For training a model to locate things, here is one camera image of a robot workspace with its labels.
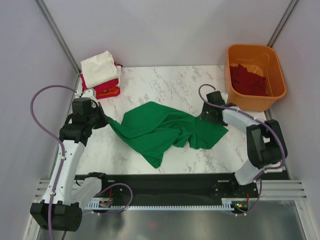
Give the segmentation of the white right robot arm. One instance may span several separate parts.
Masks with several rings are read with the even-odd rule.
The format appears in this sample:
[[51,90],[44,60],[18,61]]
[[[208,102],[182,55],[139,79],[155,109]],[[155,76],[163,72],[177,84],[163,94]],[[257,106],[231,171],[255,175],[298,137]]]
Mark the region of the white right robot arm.
[[201,119],[212,124],[231,125],[246,136],[247,160],[233,173],[234,181],[229,191],[235,197],[247,191],[247,185],[266,173],[282,172],[288,150],[278,121],[260,120],[244,112],[233,103],[226,103],[220,91],[206,95],[203,100]]

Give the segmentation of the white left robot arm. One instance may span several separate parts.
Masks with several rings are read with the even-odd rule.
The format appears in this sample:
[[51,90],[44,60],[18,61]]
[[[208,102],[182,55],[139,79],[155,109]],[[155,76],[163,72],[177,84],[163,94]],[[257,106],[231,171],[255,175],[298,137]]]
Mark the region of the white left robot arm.
[[50,182],[39,203],[33,203],[30,214],[44,230],[75,232],[82,214],[95,195],[110,191],[103,173],[91,172],[74,189],[75,177],[93,130],[104,128],[109,120],[95,97],[80,97],[72,102],[72,112],[59,131],[59,151]]

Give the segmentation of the green t-shirt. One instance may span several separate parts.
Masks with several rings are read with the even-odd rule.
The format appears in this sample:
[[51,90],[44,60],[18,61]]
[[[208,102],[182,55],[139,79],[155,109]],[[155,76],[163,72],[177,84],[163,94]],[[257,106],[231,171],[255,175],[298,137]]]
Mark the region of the green t-shirt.
[[109,120],[116,135],[155,169],[172,146],[210,150],[228,130],[200,116],[150,101],[126,112],[121,122]]

